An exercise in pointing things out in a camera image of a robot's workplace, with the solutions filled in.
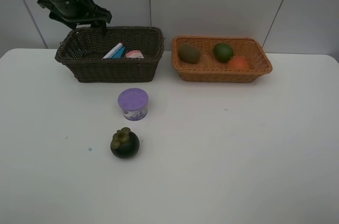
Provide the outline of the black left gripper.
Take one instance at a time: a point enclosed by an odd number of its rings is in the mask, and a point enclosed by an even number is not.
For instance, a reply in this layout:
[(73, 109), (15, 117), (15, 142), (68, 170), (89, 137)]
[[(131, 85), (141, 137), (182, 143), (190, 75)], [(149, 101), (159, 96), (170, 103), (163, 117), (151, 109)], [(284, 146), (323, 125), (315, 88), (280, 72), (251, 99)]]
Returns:
[(37, 3), (50, 11), (50, 19), (72, 30), (79, 25), (90, 25), (105, 36), (106, 24), (112, 19), (111, 12), (96, 5), (93, 0), (38, 0)]

